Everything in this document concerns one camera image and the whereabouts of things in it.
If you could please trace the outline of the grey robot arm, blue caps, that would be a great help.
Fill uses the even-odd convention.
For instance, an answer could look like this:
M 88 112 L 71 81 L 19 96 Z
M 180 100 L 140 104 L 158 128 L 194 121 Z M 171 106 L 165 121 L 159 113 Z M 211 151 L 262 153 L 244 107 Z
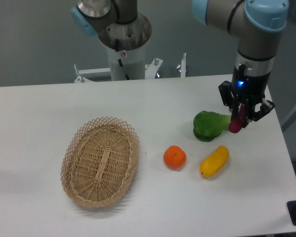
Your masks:
M 192 13 L 205 25 L 239 39 L 231 81 L 219 86 L 233 125 L 246 127 L 274 108 L 265 88 L 286 26 L 286 0 L 194 0 Z M 107 48 L 111 79 L 144 79 L 143 47 L 151 37 L 149 20 L 135 0 L 80 0 L 71 9 L 86 35 L 97 35 Z

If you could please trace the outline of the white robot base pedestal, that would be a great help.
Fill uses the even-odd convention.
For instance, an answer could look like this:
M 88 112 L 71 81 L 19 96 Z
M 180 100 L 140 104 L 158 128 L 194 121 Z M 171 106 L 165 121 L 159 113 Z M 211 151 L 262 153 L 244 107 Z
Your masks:
M 125 67 L 125 71 L 130 73 L 131 77 L 138 75 L 140 79 L 143 79 L 145 70 L 145 49 L 143 46 L 134 50 L 116 51 L 109 47 L 106 47 L 106 50 L 110 67 L 116 67 L 116 64 L 119 63 L 121 67 Z

